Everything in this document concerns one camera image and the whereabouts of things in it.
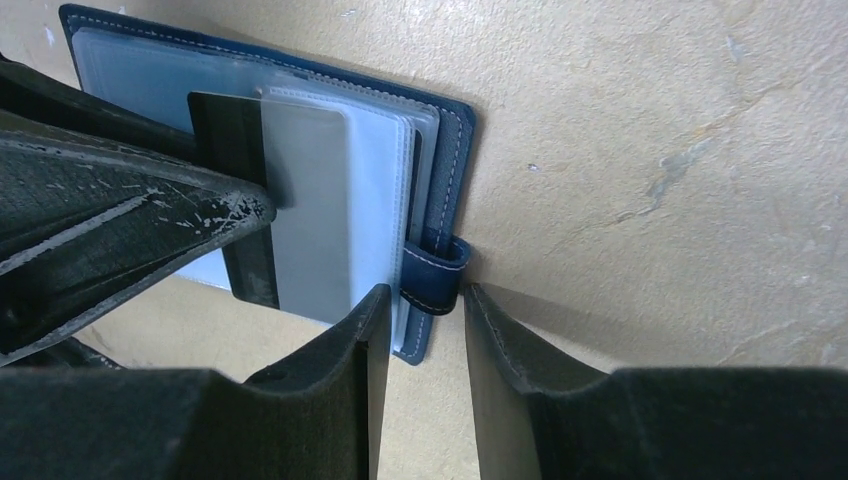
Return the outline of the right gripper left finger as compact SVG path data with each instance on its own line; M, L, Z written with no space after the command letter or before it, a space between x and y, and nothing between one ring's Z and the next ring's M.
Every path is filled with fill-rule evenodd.
M391 291L238 383L214 370L5 368L5 479L373 479Z

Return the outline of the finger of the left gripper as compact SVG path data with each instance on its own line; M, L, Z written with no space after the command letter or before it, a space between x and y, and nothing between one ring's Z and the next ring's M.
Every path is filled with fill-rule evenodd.
M1 361L72 336L265 226L258 186L1 116Z
M47 125L198 161L194 137L89 95L6 57L1 108Z

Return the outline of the blue leather card holder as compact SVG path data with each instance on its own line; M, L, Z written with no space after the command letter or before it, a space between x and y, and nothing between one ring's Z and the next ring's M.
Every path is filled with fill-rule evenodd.
M186 279L334 324L392 290L391 346L421 363L470 260L454 232L476 126L462 102L259 45L93 7L59 18L84 92L195 135L258 130L217 167L263 185L277 216L181 268Z

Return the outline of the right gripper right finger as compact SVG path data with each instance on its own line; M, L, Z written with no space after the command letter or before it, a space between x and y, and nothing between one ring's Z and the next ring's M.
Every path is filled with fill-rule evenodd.
M843 479L847 374L797 367L597 370L464 293L484 479Z

